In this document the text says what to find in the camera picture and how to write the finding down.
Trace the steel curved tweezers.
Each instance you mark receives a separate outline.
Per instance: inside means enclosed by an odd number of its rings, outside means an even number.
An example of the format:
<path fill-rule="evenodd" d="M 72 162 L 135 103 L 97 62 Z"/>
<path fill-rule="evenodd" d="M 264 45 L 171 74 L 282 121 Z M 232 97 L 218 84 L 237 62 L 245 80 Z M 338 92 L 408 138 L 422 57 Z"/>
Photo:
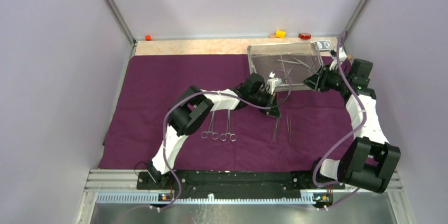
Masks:
<path fill-rule="evenodd" d="M 277 135 L 278 135 L 278 128 L 279 128 L 279 124 L 280 124 L 281 118 L 277 117 L 276 118 L 276 122 L 275 122 L 275 127 L 274 127 L 274 132 L 273 132 L 273 137 L 272 137 L 272 141 L 275 142 Z"/>

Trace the steel needle holder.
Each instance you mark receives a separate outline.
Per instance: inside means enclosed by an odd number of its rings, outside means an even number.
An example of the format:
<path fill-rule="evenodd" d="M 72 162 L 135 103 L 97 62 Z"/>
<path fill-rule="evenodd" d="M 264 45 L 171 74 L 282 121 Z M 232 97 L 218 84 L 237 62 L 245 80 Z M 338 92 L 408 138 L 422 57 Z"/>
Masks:
<path fill-rule="evenodd" d="M 286 124 L 287 124 L 287 132 L 288 132 L 288 142 L 291 142 L 292 137 L 292 120 L 290 114 L 286 115 Z"/>

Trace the metal mesh instrument tray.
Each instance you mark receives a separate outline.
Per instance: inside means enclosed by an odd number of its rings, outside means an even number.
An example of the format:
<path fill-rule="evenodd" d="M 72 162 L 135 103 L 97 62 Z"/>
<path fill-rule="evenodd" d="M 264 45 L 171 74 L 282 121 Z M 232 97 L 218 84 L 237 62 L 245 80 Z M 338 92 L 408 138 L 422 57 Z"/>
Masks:
<path fill-rule="evenodd" d="M 323 65 L 322 57 L 314 43 L 272 43 L 250 45 L 247 49 L 248 59 L 253 61 L 257 74 L 268 79 L 270 72 L 275 72 L 283 83 L 275 91 L 300 91 L 309 87 L 303 81 L 315 74 Z M 310 65 L 307 69 L 300 64 L 290 64 L 278 59 L 293 61 L 301 60 Z"/>

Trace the blue playing card deck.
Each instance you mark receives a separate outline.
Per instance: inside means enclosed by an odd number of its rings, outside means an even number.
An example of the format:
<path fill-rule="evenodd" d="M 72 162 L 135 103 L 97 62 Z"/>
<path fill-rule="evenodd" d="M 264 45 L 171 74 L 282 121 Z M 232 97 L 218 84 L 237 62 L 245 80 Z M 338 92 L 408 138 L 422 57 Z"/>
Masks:
<path fill-rule="evenodd" d="M 319 51 L 331 51 L 333 50 L 333 45 L 330 40 L 319 40 L 313 42 Z"/>

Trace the purple cloth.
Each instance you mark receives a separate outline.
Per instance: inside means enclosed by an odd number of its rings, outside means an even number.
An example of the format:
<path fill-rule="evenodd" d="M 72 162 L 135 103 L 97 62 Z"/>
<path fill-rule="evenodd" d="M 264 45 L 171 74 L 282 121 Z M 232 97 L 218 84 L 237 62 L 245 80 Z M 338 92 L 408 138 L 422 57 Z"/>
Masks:
<path fill-rule="evenodd" d="M 163 119 L 192 85 L 225 90 L 249 76 L 245 54 L 140 55 L 128 65 L 105 137 L 101 169 L 143 169 L 163 140 Z M 178 170 L 288 172 L 313 162 L 352 130 L 336 91 L 281 92 L 282 118 L 254 107 L 217 111 L 189 136 L 179 151 Z"/>

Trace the steel hemostat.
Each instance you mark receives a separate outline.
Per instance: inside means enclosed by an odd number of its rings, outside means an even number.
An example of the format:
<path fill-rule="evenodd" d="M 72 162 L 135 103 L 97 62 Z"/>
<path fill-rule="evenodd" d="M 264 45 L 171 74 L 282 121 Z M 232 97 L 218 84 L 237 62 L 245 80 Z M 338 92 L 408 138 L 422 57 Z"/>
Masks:
<path fill-rule="evenodd" d="M 237 135 L 231 131 L 231 113 L 230 113 L 230 110 L 227 111 L 226 131 L 220 135 L 219 139 L 222 142 L 225 142 L 225 141 L 235 142 L 237 140 Z"/>

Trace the steel forceps clamp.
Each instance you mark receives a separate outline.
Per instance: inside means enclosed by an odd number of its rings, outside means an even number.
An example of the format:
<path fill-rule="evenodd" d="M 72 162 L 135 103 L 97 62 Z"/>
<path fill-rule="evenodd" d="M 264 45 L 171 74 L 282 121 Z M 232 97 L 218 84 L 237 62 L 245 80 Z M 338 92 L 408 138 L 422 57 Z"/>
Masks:
<path fill-rule="evenodd" d="M 217 140 L 219 138 L 219 133 L 216 132 L 214 129 L 214 117 L 215 117 L 215 111 L 211 113 L 211 119 L 208 130 L 205 130 L 201 133 L 201 138 L 206 139 L 208 137 L 211 137 L 213 140 Z"/>

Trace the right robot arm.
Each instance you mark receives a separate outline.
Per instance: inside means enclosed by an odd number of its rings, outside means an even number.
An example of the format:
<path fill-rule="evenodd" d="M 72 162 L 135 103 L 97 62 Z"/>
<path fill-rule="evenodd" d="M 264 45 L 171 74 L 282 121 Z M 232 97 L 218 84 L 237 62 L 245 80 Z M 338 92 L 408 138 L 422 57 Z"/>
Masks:
<path fill-rule="evenodd" d="M 324 65 L 303 81 L 315 91 L 339 92 L 352 125 L 352 131 L 315 162 L 310 182 L 316 188 L 344 183 L 383 193 L 389 185 L 401 151 L 382 132 L 376 112 L 377 96 L 368 87 L 372 69 L 372 62 L 354 59 L 348 73 Z"/>

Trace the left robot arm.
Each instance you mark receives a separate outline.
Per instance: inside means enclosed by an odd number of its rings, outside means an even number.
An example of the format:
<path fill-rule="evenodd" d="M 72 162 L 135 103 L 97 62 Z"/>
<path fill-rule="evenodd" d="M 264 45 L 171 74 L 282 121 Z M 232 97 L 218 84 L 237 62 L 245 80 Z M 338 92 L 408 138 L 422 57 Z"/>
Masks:
<path fill-rule="evenodd" d="M 268 80 L 252 73 L 245 82 L 225 90 L 207 91 L 190 86 L 163 119 L 162 144 L 147 164 L 150 183 L 157 189 L 167 186 L 170 180 L 168 173 L 173 171 L 182 145 L 210 114 L 219 110 L 232 111 L 252 106 L 265 115 L 279 117 L 275 88 L 282 83 L 282 79 L 272 72 Z"/>

